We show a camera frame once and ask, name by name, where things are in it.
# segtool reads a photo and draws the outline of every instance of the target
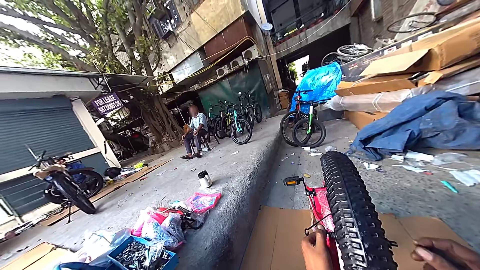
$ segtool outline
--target light blue shirt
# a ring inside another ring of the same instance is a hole
[[[192,117],[189,127],[195,131],[200,124],[203,124],[203,129],[208,132],[207,117],[201,112],[199,112],[196,117]]]

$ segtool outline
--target ground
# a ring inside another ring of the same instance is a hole
[[[211,143],[216,148],[201,159],[181,160],[182,147],[169,152],[152,163],[174,159],[150,173],[147,179],[128,184],[96,202],[97,214],[88,216],[77,212],[70,224],[63,220],[51,227],[37,226],[0,244],[0,265],[22,253],[17,250],[27,246],[29,249],[44,241],[77,250],[82,246],[86,230],[116,231],[133,226],[139,211],[147,206],[164,206],[173,200],[185,200],[199,187],[197,173],[208,170],[214,180],[213,187],[222,187],[223,197],[202,229],[187,232],[187,243],[178,252],[178,269],[236,269],[260,204],[308,208],[303,187],[285,187],[284,178],[308,173],[311,175],[306,178],[308,185],[321,186],[323,183],[320,157],[308,156],[302,148],[281,141],[278,134],[280,118],[270,118],[266,123],[256,125],[252,140],[246,145],[238,146],[227,138],[221,140],[220,145]],[[338,151],[345,152],[358,130],[346,120],[332,120],[325,125],[327,137],[318,150],[325,153],[326,146],[335,146]],[[480,164],[478,152],[467,154],[469,158],[465,163],[443,167],[471,169]],[[472,247],[480,250],[480,228],[477,225],[480,223],[480,209],[476,207],[480,186],[464,186],[448,171],[437,167],[428,166],[433,175],[424,175],[393,167],[391,165],[398,162],[386,159],[376,162],[384,170],[377,172],[367,171],[361,160],[352,159],[378,212],[439,217]],[[440,180],[449,181],[459,194],[444,187]]]

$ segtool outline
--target gray trousers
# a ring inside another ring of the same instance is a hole
[[[207,131],[203,128],[198,132],[197,136],[193,136],[193,131],[188,133],[183,139],[183,145],[185,146],[185,149],[187,149],[187,153],[193,153],[192,147],[190,145],[190,140],[192,140],[194,137],[195,137],[195,146],[197,147],[197,151],[202,150],[202,146],[200,145],[200,136],[206,135],[206,134],[207,134]]]

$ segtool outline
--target for lease sign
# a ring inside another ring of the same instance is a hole
[[[123,106],[119,97],[117,97],[117,94],[115,93],[97,98],[93,101],[92,104],[95,107],[95,109],[102,115],[107,114]]]

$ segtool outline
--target cardboard sheet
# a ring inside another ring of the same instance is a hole
[[[398,243],[393,248],[398,270],[422,270],[423,264],[410,258],[412,240],[420,237],[447,238],[468,244],[440,219],[430,217],[397,218],[379,214],[386,237]],[[303,230],[311,224],[308,210],[262,206],[243,256],[241,270],[305,269],[301,253]]]

